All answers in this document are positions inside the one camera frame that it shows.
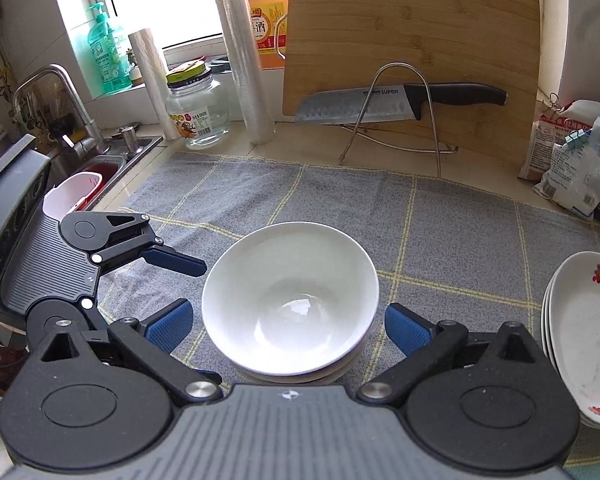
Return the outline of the plain white bowl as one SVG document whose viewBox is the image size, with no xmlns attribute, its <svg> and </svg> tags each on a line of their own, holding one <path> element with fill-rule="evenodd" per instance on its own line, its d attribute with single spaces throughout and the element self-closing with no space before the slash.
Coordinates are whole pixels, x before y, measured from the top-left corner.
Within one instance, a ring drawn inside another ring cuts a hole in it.
<svg viewBox="0 0 600 480">
<path fill-rule="evenodd" d="M 201 296 L 211 341 L 251 373 L 298 376 L 349 354 L 373 324 L 376 268 L 352 237 L 313 222 L 254 231 L 212 266 Z"/>
</svg>

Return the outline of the steel kitchen faucet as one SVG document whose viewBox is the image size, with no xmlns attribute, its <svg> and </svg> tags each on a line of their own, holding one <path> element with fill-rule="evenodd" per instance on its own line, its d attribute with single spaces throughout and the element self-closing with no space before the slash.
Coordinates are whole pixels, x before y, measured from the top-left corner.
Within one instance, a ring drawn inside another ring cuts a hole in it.
<svg viewBox="0 0 600 480">
<path fill-rule="evenodd" d="M 12 109 L 24 130 L 44 130 L 44 145 L 71 148 L 84 162 L 108 150 L 69 73 L 59 64 L 45 65 L 23 81 L 12 94 Z"/>
</svg>

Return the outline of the white plastic colander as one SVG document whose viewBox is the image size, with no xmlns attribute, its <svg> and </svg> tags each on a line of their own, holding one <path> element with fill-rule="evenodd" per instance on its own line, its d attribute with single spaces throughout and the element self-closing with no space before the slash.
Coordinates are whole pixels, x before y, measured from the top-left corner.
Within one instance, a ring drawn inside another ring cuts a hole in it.
<svg viewBox="0 0 600 480">
<path fill-rule="evenodd" d="M 66 214 L 84 209 L 101 186 L 102 177 L 99 174 L 78 172 L 46 193 L 42 206 L 43 214 L 61 221 Z"/>
</svg>

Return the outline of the steel sink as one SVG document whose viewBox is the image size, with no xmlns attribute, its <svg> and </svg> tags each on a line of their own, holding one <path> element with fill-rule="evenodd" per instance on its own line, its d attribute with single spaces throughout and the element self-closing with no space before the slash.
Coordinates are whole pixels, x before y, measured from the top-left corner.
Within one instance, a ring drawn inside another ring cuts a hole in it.
<svg viewBox="0 0 600 480">
<path fill-rule="evenodd" d="M 52 166 L 46 190 L 61 184 L 68 177 L 81 171 L 98 172 L 102 175 L 102 188 L 87 204 L 86 209 L 92 210 L 102 198 L 120 182 L 135 166 L 163 141 L 162 136 L 140 136 L 137 139 L 140 146 L 132 154 L 122 139 L 107 139 L 108 148 L 104 154 L 91 152 L 86 159 L 80 159 L 75 152 L 68 150 L 53 150 L 48 154 Z"/>
</svg>

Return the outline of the red basin in sink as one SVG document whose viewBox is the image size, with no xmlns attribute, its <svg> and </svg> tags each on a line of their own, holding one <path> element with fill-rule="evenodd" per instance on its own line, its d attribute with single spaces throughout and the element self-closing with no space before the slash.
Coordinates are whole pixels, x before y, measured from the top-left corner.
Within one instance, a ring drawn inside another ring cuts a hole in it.
<svg viewBox="0 0 600 480">
<path fill-rule="evenodd" d="M 121 180 L 126 163 L 122 159 L 95 160 L 81 168 L 81 171 L 94 172 L 102 177 L 102 186 L 88 201 L 84 210 L 93 210 L 102 198 Z"/>
</svg>

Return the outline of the grey checked mat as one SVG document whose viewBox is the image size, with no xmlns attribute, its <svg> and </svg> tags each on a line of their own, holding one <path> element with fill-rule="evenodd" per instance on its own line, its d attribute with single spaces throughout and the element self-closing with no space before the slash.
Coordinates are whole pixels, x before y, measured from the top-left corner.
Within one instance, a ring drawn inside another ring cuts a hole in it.
<svg viewBox="0 0 600 480">
<path fill-rule="evenodd" d="M 333 226 L 368 252 L 381 304 L 490 332 L 540 329 L 554 270 L 600 252 L 600 226 L 465 185 L 389 171 L 180 153 L 126 202 L 182 252 L 215 262 L 278 222 Z"/>
</svg>

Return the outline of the steel soap dispenser pump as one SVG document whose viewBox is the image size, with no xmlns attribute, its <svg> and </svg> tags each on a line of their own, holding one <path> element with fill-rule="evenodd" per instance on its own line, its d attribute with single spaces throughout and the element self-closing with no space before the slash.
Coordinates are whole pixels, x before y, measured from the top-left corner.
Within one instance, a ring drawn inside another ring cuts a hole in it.
<svg viewBox="0 0 600 480">
<path fill-rule="evenodd" d="M 126 148 L 128 149 L 128 153 L 131 157 L 133 157 L 137 150 L 140 148 L 140 144 L 138 144 L 136 128 L 133 125 L 127 125 L 121 127 L 118 130 L 120 136 L 125 143 Z"/>
</svg>

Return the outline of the glass jar yellow lid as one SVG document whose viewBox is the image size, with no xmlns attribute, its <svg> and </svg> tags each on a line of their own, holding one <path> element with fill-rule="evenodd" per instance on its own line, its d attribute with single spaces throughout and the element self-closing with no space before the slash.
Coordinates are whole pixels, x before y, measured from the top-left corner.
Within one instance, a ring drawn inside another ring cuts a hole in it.
<svg viewBox="0 0 600 480">
<path fill-rule="evenodd" d="M 230 100 L 225 87 L 203 60 L 193 60 L 166 74 L 166 112 L 192 151 L 219 144 L 230 131 Z"/>
</svg>

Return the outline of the cling film roll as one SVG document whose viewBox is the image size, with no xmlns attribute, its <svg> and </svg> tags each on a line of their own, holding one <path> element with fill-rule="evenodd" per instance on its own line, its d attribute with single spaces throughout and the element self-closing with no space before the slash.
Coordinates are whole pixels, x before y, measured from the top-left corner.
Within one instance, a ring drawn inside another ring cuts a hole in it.
<svg viewBox="0 0 600 480">
<path fill-rule="evenodd" d="M 215 0 L 215 3 L 247 138 L 252 145 L 268 143 L 274 139 L 275 124 L 265 99 L 248 1 Z"/>
</svg>

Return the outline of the green dish soap bottle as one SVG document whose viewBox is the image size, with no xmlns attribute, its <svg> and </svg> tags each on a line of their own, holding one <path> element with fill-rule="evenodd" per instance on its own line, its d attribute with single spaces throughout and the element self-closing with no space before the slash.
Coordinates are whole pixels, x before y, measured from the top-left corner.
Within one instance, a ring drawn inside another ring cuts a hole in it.
<svg viewBox="0 0 600 480">
<path fill-rule="evenodd" d="M 130 88 L 128 35 L 117 18 L 110 18 L 102 2 L 92 4 L 88 10 L 94 13 L 95 24 L 88 32 L 87 44 L 98 68 L 102 92 L 111 94 Z"/>
</svg>

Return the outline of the teal dish on sill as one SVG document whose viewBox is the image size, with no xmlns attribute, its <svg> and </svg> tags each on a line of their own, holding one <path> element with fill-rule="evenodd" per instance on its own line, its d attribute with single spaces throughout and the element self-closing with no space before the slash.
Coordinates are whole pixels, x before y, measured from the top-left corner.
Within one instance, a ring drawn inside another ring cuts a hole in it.
<svg viewBox="0 0 600 480">
<path fill-rule="evenodd" d="M 230 72 L 230 60 L 227 55 L 217 56 L 209 62 L 212 73 L 222 74 Z"/>
</svg>

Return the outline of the white plastic roll at left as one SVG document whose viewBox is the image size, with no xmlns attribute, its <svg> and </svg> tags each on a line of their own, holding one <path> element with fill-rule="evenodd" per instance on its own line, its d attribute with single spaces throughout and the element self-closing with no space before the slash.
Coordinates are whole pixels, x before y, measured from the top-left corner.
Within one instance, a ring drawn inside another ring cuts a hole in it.
<svg viewBox="0 0 600 480">
<path fill-rule="evenodd" d="M 170 96 L 170 90 L 166 85 L 168 66 L 162 50 L 156 45 L 154 36 L 148 28 L 132 32 L 129 34 L 129 40 L 163 134 L 166 140 L 176 141 L 181 136 L 166 111 L 166 98 Z"/>
</svg>

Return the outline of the white seasoning bag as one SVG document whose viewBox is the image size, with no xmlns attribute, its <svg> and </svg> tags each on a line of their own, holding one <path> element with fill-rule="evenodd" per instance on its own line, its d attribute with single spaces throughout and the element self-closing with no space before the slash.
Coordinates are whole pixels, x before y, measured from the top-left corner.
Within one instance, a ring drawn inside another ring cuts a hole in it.
<svg viewBox="0 0 600 480">
<path fill-rule="evenodd" d="M 533 191 L 582 219 L 593 217 L 600 203 L 600 117 L 554 144 L 550 168 Z"/>
</svg>

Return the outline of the red white salt bag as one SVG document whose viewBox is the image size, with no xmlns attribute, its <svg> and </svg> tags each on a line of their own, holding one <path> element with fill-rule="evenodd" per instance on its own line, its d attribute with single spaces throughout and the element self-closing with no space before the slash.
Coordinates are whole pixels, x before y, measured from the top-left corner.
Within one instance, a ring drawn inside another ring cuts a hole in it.
<svg viewBox="0 0 600 480">
<path fill-rule="evenodd" d="M 563 144 L 573 131 L 591 128 L 600 117 L 600 102 L 575 100 L 564 107 L 538 101 L 535 105 L 526 159 L 518 178 L 539 182 L 550 169 L 555 144 Z"/>
</svg>

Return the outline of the orange oil bottle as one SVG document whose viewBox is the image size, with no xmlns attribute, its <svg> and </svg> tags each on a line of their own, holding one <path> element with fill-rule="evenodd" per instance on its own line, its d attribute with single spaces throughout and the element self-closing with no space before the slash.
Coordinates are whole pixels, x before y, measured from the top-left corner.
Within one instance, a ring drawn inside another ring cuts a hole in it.
<svg viewBox="0 0 600 480">
<path fill-rule="evenodd" d="M 286 22 L 280 19 L 288 12 L 288 0 L 248 0 L 253 36 L 261 67 L 283 68 L 286 51 Z"/>
</svg>

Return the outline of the bamboo cutting board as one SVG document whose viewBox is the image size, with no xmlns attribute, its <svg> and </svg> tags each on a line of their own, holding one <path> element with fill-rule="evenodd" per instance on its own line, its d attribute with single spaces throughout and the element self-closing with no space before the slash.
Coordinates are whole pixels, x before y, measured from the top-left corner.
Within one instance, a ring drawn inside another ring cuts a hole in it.
<svg viewBox="0 0 600 480">
<path fill-rule="evenodd" d="M 478 82 L 504 106 L 436 104 L 395 132 L 439 139 L 522 165 L 538 88 L 540 0 L 288 0 L 283 112 L 317 91 L 380 84 Z"/>
</svg>

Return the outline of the black handled santoku knife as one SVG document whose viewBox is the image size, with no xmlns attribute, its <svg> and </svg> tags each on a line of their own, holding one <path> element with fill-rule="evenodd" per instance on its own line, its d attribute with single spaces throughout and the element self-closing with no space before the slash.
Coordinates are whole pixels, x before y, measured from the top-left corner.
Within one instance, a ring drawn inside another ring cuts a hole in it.
<svg viewBox="0 0 600 480">
<path fill-rule="evenodd" d="M 442 82 L 430 84 L 431 101 L 438 104 L 504 106 L 507 92 L 490 84 Z M 294 113 L 296 124 L 350 125 L 358 119 L 368 90 L 355 88 L 315 92 L 307 96 Z M 421 120 L 422 107 L 428 103 L 423 84 L 395 84 L 374 89 L 367 103 L 362 124 Z"/>
</svg>

